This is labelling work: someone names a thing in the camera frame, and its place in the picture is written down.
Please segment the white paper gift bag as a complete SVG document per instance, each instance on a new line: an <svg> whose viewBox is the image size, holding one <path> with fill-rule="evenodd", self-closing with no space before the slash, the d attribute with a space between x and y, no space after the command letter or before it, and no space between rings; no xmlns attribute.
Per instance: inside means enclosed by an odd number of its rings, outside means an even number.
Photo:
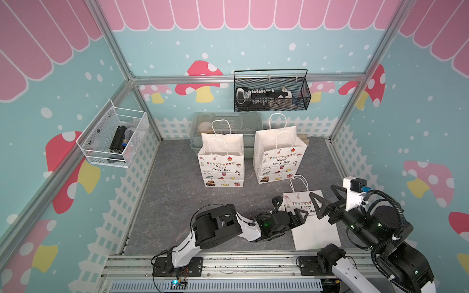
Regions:
<svg viewBox="0 0 469 293"><path fill-rule="evenodd" d="M322 249L328 244L341 246L336 224L331 225L326 218L318 219L315 208L310 199L307 180L302 175L294 175L289 180L291 192L283 193L282 211L294 213L301 209L308 213L306 221L299 227L293 228L294 246L297 251Z"/></svg>

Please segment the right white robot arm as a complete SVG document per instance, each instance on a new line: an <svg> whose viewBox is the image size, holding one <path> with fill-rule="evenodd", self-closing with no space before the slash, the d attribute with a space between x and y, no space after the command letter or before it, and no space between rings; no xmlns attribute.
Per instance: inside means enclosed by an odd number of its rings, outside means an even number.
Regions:
<svg viewBox="0 0 469 293"><path fill-rule="evenodd" d="M425 256L405 240L414 227L401 205L381 190L371 189L361 178L348 178L343 187L331 185L337 197L331 202L310 192L316 217L342 222L370 251L377 271L404 293L434 293L436 283Z"/></svg>

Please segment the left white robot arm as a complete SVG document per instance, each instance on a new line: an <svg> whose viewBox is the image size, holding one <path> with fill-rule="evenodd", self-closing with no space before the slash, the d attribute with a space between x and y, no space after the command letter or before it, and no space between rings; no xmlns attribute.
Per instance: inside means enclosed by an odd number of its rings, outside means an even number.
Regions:
<svg viewBox="0 0 469 293"><path fill-rule="evenodd" d="M200 251L212 249L236 237L254 243L271 241L305 224L309 215L299 208L282 211L281 196L274 197L272 204L272 211L261 212L251 219L242 216L233 204L207 204L206 207L212 207L207 211L200 208L191 217L185 240L151 259L152 276L175 277L176 282L184 277L200 277L203 258L196 256Z"/></svg>

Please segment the clear plastic storage box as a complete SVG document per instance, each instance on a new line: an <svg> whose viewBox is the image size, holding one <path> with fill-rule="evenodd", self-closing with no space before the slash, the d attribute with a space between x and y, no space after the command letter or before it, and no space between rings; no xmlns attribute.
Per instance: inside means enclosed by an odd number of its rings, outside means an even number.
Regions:
<svg viewBox="0 0 469 293"><path fill-rule="evenodd" d="M190 131L191 149L197 155L203 146L202 133L242 134L244 136L244 156L254 157L255 133L263 130L260 114L254 112L197 112Z"/></svg>

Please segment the metal base rail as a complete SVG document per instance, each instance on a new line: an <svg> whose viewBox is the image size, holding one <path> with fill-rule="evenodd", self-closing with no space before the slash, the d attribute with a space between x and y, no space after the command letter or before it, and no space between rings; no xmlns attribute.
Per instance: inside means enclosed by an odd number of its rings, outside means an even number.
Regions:
<svg viewBox="0 0 469 293"><path fill-rule="evenodd" d="M98 293L348 293L334 275L303 276L299 257L311 251L245 251L201 253L201 275L153 276L151 256L113 256L98 279Z"/></svg>

